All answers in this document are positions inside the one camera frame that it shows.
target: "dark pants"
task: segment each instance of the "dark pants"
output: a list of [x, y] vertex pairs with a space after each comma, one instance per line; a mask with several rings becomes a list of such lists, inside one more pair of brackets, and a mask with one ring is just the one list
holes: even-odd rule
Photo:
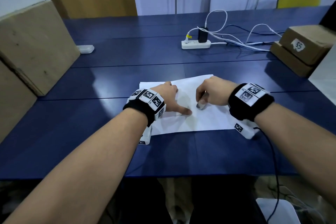
[[[193, 177], [194, 210], [190, 224], [265, 224], [252, 193], [254, 182], [255, 178], [247, 175]], [[120, 184], [120, 200], [122, 224], [172, 223], [165, 193], [156, 178], [124, 178]]]

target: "power strip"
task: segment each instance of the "power strip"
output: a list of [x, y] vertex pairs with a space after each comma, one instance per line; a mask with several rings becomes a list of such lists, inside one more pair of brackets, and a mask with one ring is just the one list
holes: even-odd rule
[[181, 41], [182, 49], [207, 49], [210, 48], [211, 42], [207, 40], [205, 43], [200, 43], [198, 40]]

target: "hand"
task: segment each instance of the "hand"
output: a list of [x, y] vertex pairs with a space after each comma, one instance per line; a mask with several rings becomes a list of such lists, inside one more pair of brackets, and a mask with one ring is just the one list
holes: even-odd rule
[[224, 80], [217, 76], [205, 79], [204, 82], [196, 89], [196, 101], [199, 102], [204, 91], [209, 93], [208, 98], [203, 98], [204, 103], [208, 102], [213, 105], [227, 105], [229, 96], [238, 84]]
[[160, 84], [151, 88], [156, 91], [163, 97], [166, 106], [167, 112], [179, 112], [185, 115], [191, 115], [192, 112], [188, 108], [180, 106], [176, 100], [175, 95], [179, 91], [176, 85], [171, 85], [171, 82], [165, 82], [164, 84]]

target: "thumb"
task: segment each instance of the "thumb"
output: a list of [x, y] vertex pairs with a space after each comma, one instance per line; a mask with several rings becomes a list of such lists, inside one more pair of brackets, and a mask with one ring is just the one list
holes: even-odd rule
[[191, 115], [193, 113], [190, 109], [188, 109], [186, 107], [183, 107], [183, 106], [180, 106], [178, 104], [176, 104], [174, 106], [173, 111], [174, 112], [179, 112], [179, 113], [184, 114], [184, 115]]

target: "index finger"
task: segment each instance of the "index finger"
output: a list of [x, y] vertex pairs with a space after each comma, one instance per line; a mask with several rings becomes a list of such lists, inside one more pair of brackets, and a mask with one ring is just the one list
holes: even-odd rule
[[197, 102], [201, 99], [201, 97], [202, 97], [202, 95], [203, 95], [203, 93], [204, 93], [205, 90], [206, 90], [206, 89], [205, 89], [205, 81], [204, 81], [204, 82], [203, 82], [200, 86], [198, 86], [197, 89], [196, 89], [196, 101], [197, 101]]

